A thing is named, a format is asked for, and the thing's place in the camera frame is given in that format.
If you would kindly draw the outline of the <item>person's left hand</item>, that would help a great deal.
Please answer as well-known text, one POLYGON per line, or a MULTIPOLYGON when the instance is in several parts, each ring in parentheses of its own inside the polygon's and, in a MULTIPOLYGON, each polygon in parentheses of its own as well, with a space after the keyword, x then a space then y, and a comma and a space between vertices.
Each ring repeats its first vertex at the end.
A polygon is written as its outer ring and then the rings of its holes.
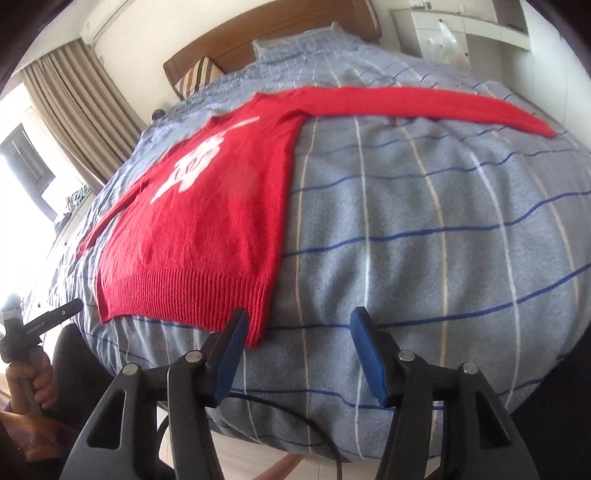
POLYGON ((6 379, 11 395, 11 409, 20 415, 31 414, 31 401, 24 385, 31 388, 35 404, 41 410, 51 409, 58 399, 58 385, 47 354, 40 348, 33 350, 34 364, 14 361, 6 370, 6 379))

